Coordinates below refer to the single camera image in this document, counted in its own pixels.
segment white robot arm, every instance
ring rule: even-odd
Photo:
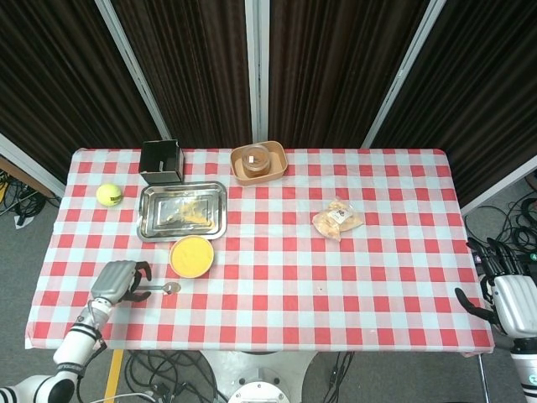
[[[68,403],[86,366],[106,348],[101,330],[113,306],[120,301],[143,301],[150,296],[147,291],[134,293],[142,271],[151,280],[147,262],[122,260],[108,263],[91,288],[93,299],[88,301],[54,354],[56,375],[35,375],[18,385],[0,388],[0,403]],[[94,350],[96,343],[100,344],[97,351]]]
[[[487,239],[489,246],[468,239],[477,252],[485,275],[483,298],[490,309],[474,306],[460,288],[456,297],[468,313],[494,325],[514,340],[511,358],[529,403],[537,403],[537,286],[529,272],[504,243]]]

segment black box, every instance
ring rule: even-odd
[[[185,154],[177,140],[144,141],[138,172],[150,185],[181,183],[184,163]]]

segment yellow bowl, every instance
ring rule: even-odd
[[[175,273],[187,279],[204,275],[215,258],[212,245],[197,235],[184,237],[174,243],[169,252],[169,262]]]

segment tennis ball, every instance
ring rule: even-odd
[[[118,185],[105,183],[97,189],[97,200],[106,207],[116,206],[123,199],[123,194]]]

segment gray carpet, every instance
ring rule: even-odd
[[[521,181],[490,202],[505,209],[509,202],[529,191]],[[31,374],[52,374],[55,370],[52,351],[24,350],[24,328],[55,215],[56,210],[47,206],[34,222],[19,230],[14,229],[13,214],[0,217],[0,321],[4,324],[0,327],[3,341],[0,385],[16,384]],[[479,237],[494,237],[503,222],[498,213],[485,209],[471,212],[468,219]],[[518,377],[505,349],[509,348],[510,341],[499,335],[495,338],[497,348],[483,359],[492,401],[524,403]],[[103,397],[111,356],[110,352],[105,352],[91,364],[81,387],[84,401]],[[315,357],[305,377],[304,403],[321,402],[335,359],[334,353],[320,353]],[[206,386],[202,379],[198,381],[203,392]],[[118,391],[127,391],[123,377]],[[125,398],[120,401],[141,400]],[[198,400],[191,396],[180,401]],[[482,402],[477,359],[465,359],[456,353],[357,353],[341,387],[340,402],[359,401]]]

